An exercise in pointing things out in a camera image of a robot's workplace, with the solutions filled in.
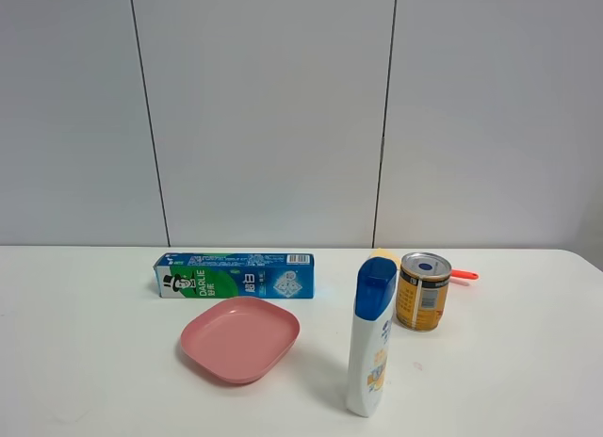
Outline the yellow tin can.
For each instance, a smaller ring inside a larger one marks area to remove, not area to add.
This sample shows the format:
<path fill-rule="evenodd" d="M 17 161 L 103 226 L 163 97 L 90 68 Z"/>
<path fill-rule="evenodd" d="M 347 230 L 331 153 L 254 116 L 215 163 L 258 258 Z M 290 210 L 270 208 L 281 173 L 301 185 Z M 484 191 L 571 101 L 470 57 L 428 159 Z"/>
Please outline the yellow tin can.
<path fill-rule="evenodd" d="M 451 264 L 430 252 L 411 252 L 400 261 L 396 315 L 400 324 L 417 332 L 435 330 L 443 316 Z"/>

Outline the white blue shampoo bottle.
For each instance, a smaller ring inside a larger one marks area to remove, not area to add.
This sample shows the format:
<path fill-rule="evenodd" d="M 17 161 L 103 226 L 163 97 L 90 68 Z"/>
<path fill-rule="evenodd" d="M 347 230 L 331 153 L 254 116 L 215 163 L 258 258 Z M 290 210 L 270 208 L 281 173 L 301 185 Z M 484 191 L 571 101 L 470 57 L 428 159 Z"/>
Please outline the white blue shampoo bottle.
<path fill-rule="evenodd" d="M 357 274 L 347 375 L 347 409 L 370 417 L 383 395 L 398 269 L 371 257 Z"/>

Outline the pink plastic plate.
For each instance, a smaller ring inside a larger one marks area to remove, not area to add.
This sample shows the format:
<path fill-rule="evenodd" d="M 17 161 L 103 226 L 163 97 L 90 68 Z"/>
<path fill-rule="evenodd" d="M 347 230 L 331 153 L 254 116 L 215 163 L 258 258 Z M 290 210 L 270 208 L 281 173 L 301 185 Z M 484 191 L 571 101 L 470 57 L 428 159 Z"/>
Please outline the pink plastic plate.
<path fill-rule="evenodd" d="M 292 348 L 299 320 L 253 297 L 225 299 L 190 321 L 180 336 L 184 354 L 213 377 L 247 384 L 264 377 Z"/>

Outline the blue green toothpaste box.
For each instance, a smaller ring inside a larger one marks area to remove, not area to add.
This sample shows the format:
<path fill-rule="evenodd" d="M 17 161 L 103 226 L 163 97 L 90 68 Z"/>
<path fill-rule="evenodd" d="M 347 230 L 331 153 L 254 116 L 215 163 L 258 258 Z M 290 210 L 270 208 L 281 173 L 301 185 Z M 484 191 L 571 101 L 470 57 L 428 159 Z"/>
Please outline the blue green toothpaste box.
<path fill-rule="evenodd" d="M 154 271 L 163 299 L 311 299 L 314 267 L 310 253 L 170 252 Z"/>

